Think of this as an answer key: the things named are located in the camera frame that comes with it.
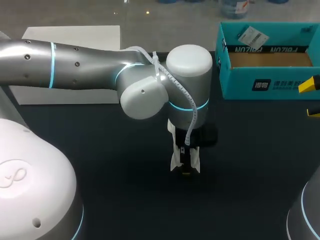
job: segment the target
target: label sticker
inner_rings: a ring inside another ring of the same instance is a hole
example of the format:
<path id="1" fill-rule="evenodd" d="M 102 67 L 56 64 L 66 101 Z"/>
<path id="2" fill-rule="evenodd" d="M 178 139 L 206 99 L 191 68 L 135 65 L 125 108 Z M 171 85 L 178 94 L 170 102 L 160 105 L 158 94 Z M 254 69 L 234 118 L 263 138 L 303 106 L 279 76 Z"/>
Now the label sticker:
<path id="1" fill-rule="evenodd" d="M 239 1 L 236 3 L 235 14 L 245 14 L 249 8 L 249 1 Z"/>
<path id="2" fill-rule="evenodd" d="M 268 91 L 271 79 L 256 79 L 253 83 L 252 91 Z"/>
<path id="3" fill-rule="evenodd" d="M 269 37 L 252 26 L 249 26 L 238 40 L 241 43 L 258 50 L 269 40 Z"/>

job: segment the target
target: logo on robot base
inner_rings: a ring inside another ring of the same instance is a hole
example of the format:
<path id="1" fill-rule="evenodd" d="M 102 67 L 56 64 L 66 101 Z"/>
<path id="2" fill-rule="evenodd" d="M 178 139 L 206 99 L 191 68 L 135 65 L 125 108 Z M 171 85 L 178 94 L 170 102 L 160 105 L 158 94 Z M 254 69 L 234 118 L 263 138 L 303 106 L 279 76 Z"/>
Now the logo on robot base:
<path id="1" fill-rule="evenodd" d="M 14 198 L 31 184 L 31 166 L 24 160 L 10 159 L 0 163 L 0 198 Z"/>

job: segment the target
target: blue light strip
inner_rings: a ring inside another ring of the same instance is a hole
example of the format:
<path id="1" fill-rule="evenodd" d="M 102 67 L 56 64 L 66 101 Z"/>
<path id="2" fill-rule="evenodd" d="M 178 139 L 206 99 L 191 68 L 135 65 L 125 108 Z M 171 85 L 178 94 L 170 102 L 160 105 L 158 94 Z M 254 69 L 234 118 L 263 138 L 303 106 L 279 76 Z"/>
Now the blue light strip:
<path id="1" fill-rule="evenodd" d="M 117 78 L 119 77 L 119 75 L 126 69 L 130 69 L 134 66 L 143 66 L 144 64 L 141 63 L 141 62 L 136 62 L 136 63 L 130 63 L 130 64 L 127 64 L 125 65 L 119 72 L 118 74 L 115 76 L 115 79 L 114 79 L 114 85 L 116 85 L 116 82 L 117 82 Z"/>
<path id="2" fill-rule="evenodd" d="M 169 103 L 171 104 L 172 107 L 174 107 L 174 108 L 176 108 L 178 110 L 192 112 L 192 108 L 181 108 L 181 107 L 178 107 L 178 106 L 174 105 L 172 102 L 169 102 Z M 209 103 L 209 99 L 205 102 L 205 104 L 197 107 L 196 109 L 200 110 L 200 109 L 204 108 L 208 103 Z"/>
<path id="3" fill-rule="evenodd" d="M 77 237 L 77 235 L 78 235 L 78 233 L 79 233 L 79 231 L 80 231 L 80 229 L 81 229 L 82 223 L 83 223 L 83 221 L 84 221 L 84 214 L 85 214 L 85 207 L 82 205 L 82 218 L 81 218 L 81 222 L 80 222 L 80 225 L 79 225 L 79 227 L 78 227 L 78 230 L 76 231 L 75 235 L 73 236 L 73 238 L 72 238 L 71 240 L 75 240 L 75 239 L 76 239 L 76 237 Z"/>
<path id="4" fill-rule="evenodd" d="M 55 61 L 56 61 L 55 44 L 51 42 L 51 75 L 50 75 L 50 84 L 49 84 L 50 89 L 52 89 L 52 86 L 55 80 Z"/>
<path id="5" fill-rule="evenodd" d="M 312 228 L 310 222 L 308 221 L 308 218 L 306 216 L 306 213 L 305 213 L 305 208 L 304 208 L 304 193 L 305 193 L 305 189 L 306 189 L 306 186 L 307 186 L 308 183 L 306 183 L 306 185 L 304 186 L 303 188 L 303 191 L 302 191 L 302 195 L 301 195 L 301 209 L 302 209 L 302 214 L 303 214 L 303 217 L 304 217 L 304 220 L 306 222 L 306 224 L 308 225 L 308 227 L 310 228 L 311 232 L 313 233 L 313 235 L 318 239 L 320 240 L 320 236 L 318 236 L 318 234 L 316 233 L 316 231 Z"/>

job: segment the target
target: blue led ring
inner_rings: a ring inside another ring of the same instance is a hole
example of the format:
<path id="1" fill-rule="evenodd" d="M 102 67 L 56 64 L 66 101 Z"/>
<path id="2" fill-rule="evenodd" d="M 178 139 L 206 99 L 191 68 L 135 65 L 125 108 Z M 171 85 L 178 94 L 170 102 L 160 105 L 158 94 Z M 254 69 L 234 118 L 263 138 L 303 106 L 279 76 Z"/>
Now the blue led ring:
<path id="1" fill-rule="evenodd" d="M 172 107 L 174 107 L 175 109 L 178 109 L 180 111 L 187 111 L 187 112 L 192 112 L 192 108 L 181 108 L 181 107 L 178 107 L 176 105 L 174 105 L 172 102 L 169 101 L 169 103 L 171 104 Z M 205 102 L 205 104 L 197 107 L 196 109 L 197 110 L 200 110 L 202 108 L 204 108 L 207 104 L 209 103 L 209 99 Z"/>

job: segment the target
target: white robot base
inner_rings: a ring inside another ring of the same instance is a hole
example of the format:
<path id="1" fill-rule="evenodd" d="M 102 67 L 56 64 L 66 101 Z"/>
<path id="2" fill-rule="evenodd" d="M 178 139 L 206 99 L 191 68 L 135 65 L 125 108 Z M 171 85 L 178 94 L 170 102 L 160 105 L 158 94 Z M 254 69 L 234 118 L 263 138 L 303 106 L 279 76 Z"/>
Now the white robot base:
<path id="1" fill-rule="evenodd" d="M 0 239 L 83 240 L 84 206 L 66 156 L 0 119 Z"/>

